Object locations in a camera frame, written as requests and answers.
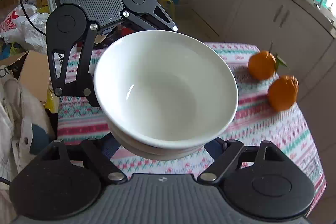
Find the tablecloth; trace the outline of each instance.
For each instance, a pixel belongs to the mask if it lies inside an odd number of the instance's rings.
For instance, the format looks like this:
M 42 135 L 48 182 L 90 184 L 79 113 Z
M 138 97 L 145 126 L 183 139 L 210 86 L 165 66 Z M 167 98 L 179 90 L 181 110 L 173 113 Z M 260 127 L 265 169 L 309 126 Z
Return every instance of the tablecloth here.
M 258 146 L 262 140 L 272 141 L 310 178 L 315 185 L 313 207 L 326 187 L 320 158 L 305 118 L 295 104 L 291 109 L 275 113 L 267 101 L 269 85 L 278 76 L 256 81 L 247 70 L 250 56 L 259 49 L 253 45 L 205 43 L 230 67 L 238 86 L 239 102 L 234 120 L 220 136 L 223 140 L 236 139 L 245 145 Z M 103 50 L 93 51 L 90 71 L 93 72 Z M 69 59 L 66 81 L 76 78 L 79 53 Z M 91 107 L 85 97 L 61 97 L 58 112 L 58 138 L 67 144 L 78 144 L 89 138 L 101 138 L 109 133 L 100 108 Z M 136 156 L 120 147 L 111 158 L 128 177 L 132 173 L 192 173 L 197 177 L 213 159 L 204 149 L 179 160 L 156 161 Z

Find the floor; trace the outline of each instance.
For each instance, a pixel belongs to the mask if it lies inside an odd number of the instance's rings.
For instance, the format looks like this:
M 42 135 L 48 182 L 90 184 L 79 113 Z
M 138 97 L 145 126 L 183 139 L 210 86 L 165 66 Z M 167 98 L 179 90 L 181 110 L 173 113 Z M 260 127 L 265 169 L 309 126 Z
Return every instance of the floor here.
M 335 219 L 336 197 L 322 198 L 317 203 L 308 219 L 312 224 L 336 224 Z
M 192 9 L 184 6 L 175 8 L 173 19 L 178 32 L 196 38 L 201 42 L 218 41 L 219 36 Z

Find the white bowl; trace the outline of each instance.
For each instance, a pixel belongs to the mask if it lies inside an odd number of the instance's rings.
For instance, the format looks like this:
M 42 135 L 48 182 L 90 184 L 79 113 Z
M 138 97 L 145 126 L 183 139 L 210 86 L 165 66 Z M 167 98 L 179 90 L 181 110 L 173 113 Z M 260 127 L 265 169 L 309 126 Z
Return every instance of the white bowl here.
M 166 149 L 150 146 L 144 143 L 141 143 L 132 137 L 124 134 L 119 130 L 111 121 L 107 121 L 109 129 L 113 134 L 114 138 L 127 150 L 150 160 L 175 160 L 186 157 L 198 149 L 202 148 L 203 145 L 198 147 L 192 147 L 188 149 Z
M 163 149 L 203 146 L 223 133 L 238 105 L 236 81 L 219 55 L 169 31 L 114 42 L 97 63 L 94 88 L 122 133 Z

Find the metal screw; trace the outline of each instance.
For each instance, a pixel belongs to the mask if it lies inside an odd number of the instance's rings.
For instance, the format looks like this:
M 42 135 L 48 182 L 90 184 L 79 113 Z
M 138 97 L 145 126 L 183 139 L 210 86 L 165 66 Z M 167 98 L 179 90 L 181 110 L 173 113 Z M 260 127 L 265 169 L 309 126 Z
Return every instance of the metal screw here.
M 84 89 L 84 90 L 83 90 L 83 94 L 84 94 L 85 96 L 89 96 L 89 95 L 91 94 L 91 90 L 90 90 L 90 89 Z
M 213 173 L 203 173 L 200 178 L 204 181 L 214 181 L 217 179 L 216 175 Z
M 96 30 L 96 29 L 97 29 L 97 24 L 92 23 L 92 24 L 90 25 L 90 29 L 91 29 L 92 31 Z
M 124 179 L 124 175 L 119 172 L 113 172 L 108 175 L 109 180 L 120 181 Z
M 61 96 L 62 95 L 62 89 L 61 88 L 56 88 L 54 93 L 55 93 L 56 96 Z

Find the cabinet handle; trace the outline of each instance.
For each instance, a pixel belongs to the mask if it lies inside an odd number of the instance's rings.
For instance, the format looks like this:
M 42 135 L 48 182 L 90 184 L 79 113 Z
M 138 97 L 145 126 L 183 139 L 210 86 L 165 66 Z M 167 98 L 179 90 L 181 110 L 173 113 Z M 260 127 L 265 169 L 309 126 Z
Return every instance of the cabinet handle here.
M 283 24 L 284 24 L 284 23 L 286 22 L 286 20 L 288 19 L 289 14 L 290 14 L 290 12 L 289 12 L 289 10 L 288 10 L 288 11 L 286 12 L 285 16 L 283 17 L 281 23 L 280 23 L 280 28 L 282 28 Z
M 277 18 L 278 18 L 278 16 L 280 15 L 280 13 L 281 13 L 283 7 L 284 7 L 283 5 L 281 5 L 281 6 L 279 7 L 279 9 L 277 10 L 277 12 L 275 13 L 273 22 L 276 22 L 276 21 L 277 21 Z

